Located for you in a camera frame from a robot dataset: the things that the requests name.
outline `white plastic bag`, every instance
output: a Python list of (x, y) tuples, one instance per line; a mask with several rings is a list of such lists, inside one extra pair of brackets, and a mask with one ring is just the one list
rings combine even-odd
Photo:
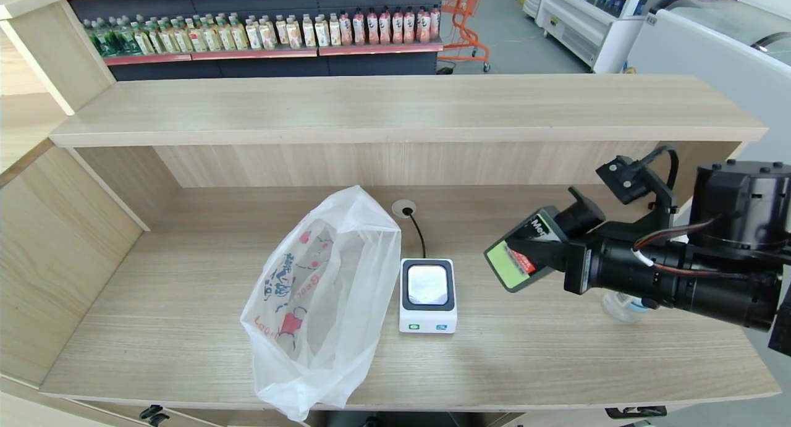
[(361, 187), (333, 193), (277, 246), (240, 322), (255, 393), (293, 421), (317, 402), (342, 408), (379, 342), (401, 230)]

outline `shopping cart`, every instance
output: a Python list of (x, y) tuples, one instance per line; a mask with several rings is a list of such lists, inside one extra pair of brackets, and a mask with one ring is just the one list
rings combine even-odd
[[(455, 56), (442, 55), (441, 59), (450, 61), (483, 61), (483, 72), (489, 72), (489, 48), (481, 44), (478, 34), (467, 27), (467, 19), (475, 15), (480, 0), (442, 0), (442, 11), (449, 13), (453, 22), (449, 44), (444, 45), (445, 50), (458, 49)], [(461, 56), (461, 49), (472, 47), (471, 56)], [(477, 56), (478, 50), (483, 56)]]

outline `black cable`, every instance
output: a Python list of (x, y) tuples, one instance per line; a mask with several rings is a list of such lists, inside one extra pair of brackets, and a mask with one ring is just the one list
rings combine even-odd
[(664, 152), (667, 152), (667, 154), (670, 156), (670, 171), (667, 172), (667, 188), (673, 190), (673, 187), (675, 187), (675, 178), (679, 174), (679, 154), (675, 151), (673, 146), (659, 146), (658, 148), (651, 151), (650, 154), (647, 154), (647, 156), (643, 157), (639, 162), (633, 163), (633, 170), (641, 170)]
[(404, 208), (402, 212), (404, 215), (408, 216), (408, 218), (412, 219), (412, 224), (414, 224), (415, 229), (418, 230), (418, 236), (420, 237), (420, 247), (423, 248), (423, 258), (426, 258), (426, 242), (423, 240), (423, 232), (421, 232), (415, 217), (412, 216), (415, 211), (413, 211), (412, 208)]

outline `drawer handle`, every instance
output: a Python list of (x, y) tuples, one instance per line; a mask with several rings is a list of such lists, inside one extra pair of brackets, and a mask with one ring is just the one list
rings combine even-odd
[(604, 409), (607, 416), (612, 419), (626, 418), (654, 418), (655, 416), (667, 416), (667, 408), (664, 405), (649, 405), (649, 407), (627, 407), (621, 409)]

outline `wooden panel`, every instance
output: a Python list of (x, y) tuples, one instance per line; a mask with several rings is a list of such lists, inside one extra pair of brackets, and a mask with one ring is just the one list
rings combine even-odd
[(2, 373), (41, 384), (141, 233), (62, 149), (0, 190)]
[(77, 153), (147, 227), (181, 189), (153, 148), (84, 148)]
[(0, 95), (27, 95), (47, 92), (38, 76), (6, 34), (0, 30)]
[[(294, 103), (286, 106), (288, 98)], [(117, 83), (59, 146), (757, 140), (687, 75), (328, 76)]]
[[(668, 405), (667, 412), (681, 410), (689, 405)], [(621, 427), (645, 418), (612, 419), (604, 409), (536, 410), (525, 413), (503, 427)]]
[(47, 140), (49, 132), (65, 119), (66, 114), (48, 93), (2, 97), (2, 170), (5, 171), (32, 148)]
[[(266, 408), (253, 391), (239, 314), (269, 253), (334, 190), (183, 190), (119, 266), (42, 391), (174, 408)], [(602, 311), (601, 290), (564, 292), (559, 274), (506, 292), (483, 250), (535, 208), (569, 205), (565, 187), (367, 190), (385, 208), (399, 198), (417, 203), (428, 255), (455, 264), (459, 330), (441, 337), (399, 333), (395, 293), (370, 372), (348, 410), (526, 411), (779, 392), (738, 326), (665, 308), (622, 324)], [(611, 219), (645, 213), (620, 205), (602, 185), (580, 190)], [(419, 255), (412, 223), (398, 223), (402, 256)], [(140, 372), (152, 364), (156, 379)]]
[(115, 83), (65, 1), (0, 21), (8, 39), (67, 115)]
[(80, 402), (45, 396), (35, 388), (6, 377), (0, 378), (0, 387), (3, 427), (140, 427), (136, 421), (95, 410)]
[[(116, 413), (116, 415), (124, 416), (124, 418), (135, 419), (144, 425), (147, 424), (146, 421), (140, 419), (140, 413), (149, 408), (150, 404), (126, 405), (111, 404), (110, 402), (84, 402), (84, 404), (89, 407), (96, 407), (99, 410), (107, 411), (108, 413)], [(162, 421), (162, 427), (213, 427), (215, 425), (226, 427), (226, 424), (212, 424), (210, 422), (183, 416), (177, 410), (170, 410), (167, 405), (164, 405), (164, 410), (162, 410), (161, 413), (170, 416), (170, 419)]]
[(305, 422), (294, 422), (277, 410), (239, 410), (228, 427), (324, 427), (327, 413), (311, 411)]
[(597, 167), (617, 154), (640, 158), (654, 146), (656, 142), (159, 146), (156, 153), (182, 187), (560, 185), (601, 183)]

